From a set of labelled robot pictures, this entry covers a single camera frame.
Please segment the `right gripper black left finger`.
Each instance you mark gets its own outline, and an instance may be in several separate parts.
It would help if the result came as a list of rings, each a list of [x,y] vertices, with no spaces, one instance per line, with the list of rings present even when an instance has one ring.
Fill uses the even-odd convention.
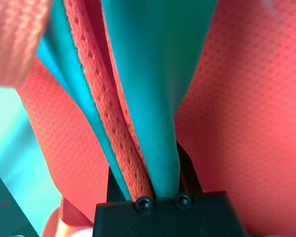
[[[107,202],[130,202],[126,199],[122,193],[111,169],[108,171],[108,183],[107,183]]]

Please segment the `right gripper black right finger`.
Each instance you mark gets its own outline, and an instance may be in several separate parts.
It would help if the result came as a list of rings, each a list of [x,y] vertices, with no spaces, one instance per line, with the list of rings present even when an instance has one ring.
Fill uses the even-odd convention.
[[[183,147],[177,142],[177,150],[180,158],[180,184],[179,191],[187,194],[200,194],[202,188],[199,183],[192,160]]]

